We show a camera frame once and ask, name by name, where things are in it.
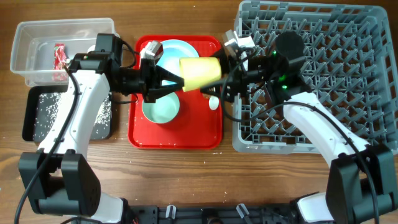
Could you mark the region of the red snack wrapper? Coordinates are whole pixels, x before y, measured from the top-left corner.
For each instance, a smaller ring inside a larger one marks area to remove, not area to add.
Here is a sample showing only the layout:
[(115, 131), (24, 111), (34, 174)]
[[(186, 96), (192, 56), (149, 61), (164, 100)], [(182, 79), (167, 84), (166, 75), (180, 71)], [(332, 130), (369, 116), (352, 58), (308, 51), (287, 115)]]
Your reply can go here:
[(55, 44), (54, 46), (54, 61), (53, 69), (59, 70), (53, 74), (53, 80), (60, 82), (67, 79), (67, 74), (64, 71), (64, 67), (68, 64), (68, 57), (65, 53), (65, 44)]

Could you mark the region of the green bowl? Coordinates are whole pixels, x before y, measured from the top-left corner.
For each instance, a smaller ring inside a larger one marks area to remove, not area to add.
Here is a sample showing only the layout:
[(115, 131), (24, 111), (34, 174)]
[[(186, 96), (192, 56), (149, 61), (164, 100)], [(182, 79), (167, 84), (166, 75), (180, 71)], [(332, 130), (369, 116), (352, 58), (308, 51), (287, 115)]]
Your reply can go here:
[(170, 93), (155, 101), (142, 103), (144, 116), (152, 123), (165, 124), (173, 120), (180, 110), (180, 100), (176, 93)]

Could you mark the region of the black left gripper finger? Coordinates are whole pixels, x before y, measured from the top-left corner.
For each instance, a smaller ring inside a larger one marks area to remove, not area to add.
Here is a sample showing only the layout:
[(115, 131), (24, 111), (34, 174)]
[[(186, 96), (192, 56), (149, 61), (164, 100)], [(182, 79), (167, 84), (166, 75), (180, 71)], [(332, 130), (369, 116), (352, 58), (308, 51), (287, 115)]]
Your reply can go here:
[(184, 79), (163, 67), (157, 66), (157, 74), (159, 75), (161, 80), (167, 80), (171, 82), (183, 82)]
[(179, 91), (183, 88), (183, 84), (173, 84), (173, 85), (166, 85), (166, 86), (160, 86), (159, 88), (156, 88), (154, 90), (154, 99), (157, 100), (163, 96), (166, 96), (170, 93)]

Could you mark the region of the white cooked rice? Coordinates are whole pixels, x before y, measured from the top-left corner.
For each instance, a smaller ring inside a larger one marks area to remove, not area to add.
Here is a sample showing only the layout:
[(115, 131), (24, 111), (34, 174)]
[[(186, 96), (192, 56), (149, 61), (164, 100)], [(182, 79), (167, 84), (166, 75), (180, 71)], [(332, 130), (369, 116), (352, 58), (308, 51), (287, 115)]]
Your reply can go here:
[[(34, 132), (32, 139), (34, 142), (41, 142), (49, 133), (50, 128), (57, 117), (58, 107), (66, 99), (66, 93), (42, 93), (39, 95), (34, 118)], [(91, 140), (103, 140), (109, 138), (111, 133), (111, 102), (107, 96), (102, 102), (91, 133)]]

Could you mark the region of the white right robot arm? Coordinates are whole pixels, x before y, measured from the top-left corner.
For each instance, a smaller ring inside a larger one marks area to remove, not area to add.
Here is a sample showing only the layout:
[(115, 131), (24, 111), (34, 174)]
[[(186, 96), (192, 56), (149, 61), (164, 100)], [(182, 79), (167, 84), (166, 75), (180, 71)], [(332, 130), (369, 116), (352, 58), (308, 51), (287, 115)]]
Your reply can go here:
[(240, 38), (233, 30), (224, 33), (223, 42), (220, 59), (226, 78), (201, 91), (225, 102), (247, 93), (251, 83), (266, 87), (272, 108), (309, 138), (329, 166), (325, 192), (298, 198), (292, 222), (378, 222), (397, 210), (392, 151), (355, 135), (320, 103), (302, 77), (306, 58), (299, 34), (281, 33), (267, 55), (259, 54), (251, 37)]

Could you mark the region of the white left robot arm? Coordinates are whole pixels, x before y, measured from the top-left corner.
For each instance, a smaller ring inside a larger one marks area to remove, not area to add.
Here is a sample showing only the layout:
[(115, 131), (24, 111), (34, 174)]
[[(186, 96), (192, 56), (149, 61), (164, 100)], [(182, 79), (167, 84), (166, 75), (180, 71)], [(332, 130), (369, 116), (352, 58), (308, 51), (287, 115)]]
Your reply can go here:
[(96, 223), (137, 223), (126, 199), (112, 197), (87, 162), (90, 136), (99, 108), (110, 92), (140, 94), (146, 103), (182, 89), (183, 78), (158, 66), (161, 43), (149, 42), (133, 56), (139, 69), (122, 66), (127, 43), (114, 34), (98, 34), (95, 48), (76, 54), (66, 68), (65, 99), (36, 152), (24, 152), (18, 169), (36, 214), (67, 215)]

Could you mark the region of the yellow plastic cup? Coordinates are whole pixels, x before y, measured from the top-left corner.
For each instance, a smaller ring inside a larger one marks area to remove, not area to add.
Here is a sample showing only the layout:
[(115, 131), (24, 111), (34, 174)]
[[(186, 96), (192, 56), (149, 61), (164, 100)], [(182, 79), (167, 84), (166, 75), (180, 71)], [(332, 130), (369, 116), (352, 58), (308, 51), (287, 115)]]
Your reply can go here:
[(184, 92), (197, 90), (221, 78), (221, 65), (215, 57), (181, 58), (180, 76)]

